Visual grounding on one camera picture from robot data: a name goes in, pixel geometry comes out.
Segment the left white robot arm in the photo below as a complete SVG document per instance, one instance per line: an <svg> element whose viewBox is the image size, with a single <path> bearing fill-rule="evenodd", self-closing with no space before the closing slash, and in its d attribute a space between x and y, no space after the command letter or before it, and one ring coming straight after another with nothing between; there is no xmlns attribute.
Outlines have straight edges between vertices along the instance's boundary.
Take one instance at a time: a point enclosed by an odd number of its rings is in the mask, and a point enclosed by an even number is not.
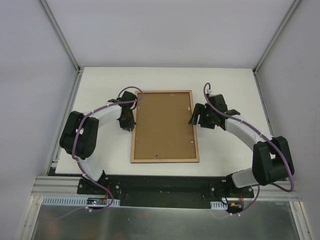
<svg viewBox="0 0 320 240"><path fill-rule="evenodd" d="M89 190L96 195L102 194L106 188L101 179L104 171L94 155L98 130L109 122L118 121L122 130L133 131L136 125L133 110L138 100L134 93L124 90L102 107L88 113L72 111L68 116L59 146L77 162L82 175L90 180Z"/></svg>

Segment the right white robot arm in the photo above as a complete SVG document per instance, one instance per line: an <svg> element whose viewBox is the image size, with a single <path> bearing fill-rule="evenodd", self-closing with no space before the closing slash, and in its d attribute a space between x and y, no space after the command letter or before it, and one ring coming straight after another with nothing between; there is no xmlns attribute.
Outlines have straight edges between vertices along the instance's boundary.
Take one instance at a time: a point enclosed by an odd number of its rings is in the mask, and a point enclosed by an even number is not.
<svg viewBox="0 0 320 240"><path fill-rule="evenodd" d="M202 128L220 127L236 136L252 150L252 166L228 175L225 192L237 197L244 187L277 185L285 178L293 180L295 168L288 141L283 136L264 134L235 109L228 109L223 95L205 94L206 103L196 103L189 123Z"/></svg>

